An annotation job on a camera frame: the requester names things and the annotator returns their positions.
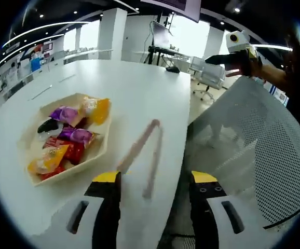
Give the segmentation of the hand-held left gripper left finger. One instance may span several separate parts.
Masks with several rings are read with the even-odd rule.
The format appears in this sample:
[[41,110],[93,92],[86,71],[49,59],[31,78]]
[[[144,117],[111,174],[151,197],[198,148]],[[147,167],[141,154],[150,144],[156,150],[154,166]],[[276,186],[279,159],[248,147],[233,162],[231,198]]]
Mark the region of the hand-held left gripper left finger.
[[33,236],[36,248],[116,248],[121,173],[98,175],[85,194],[59,208],[50,226]]

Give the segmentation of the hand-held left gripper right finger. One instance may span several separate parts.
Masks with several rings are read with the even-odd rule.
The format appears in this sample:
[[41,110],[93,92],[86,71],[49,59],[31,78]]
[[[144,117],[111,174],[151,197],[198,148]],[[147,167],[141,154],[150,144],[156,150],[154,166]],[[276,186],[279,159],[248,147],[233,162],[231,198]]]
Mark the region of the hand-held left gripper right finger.
[[191,171],[190,204],[196,248],[266,248],[256,215],[212,175]]

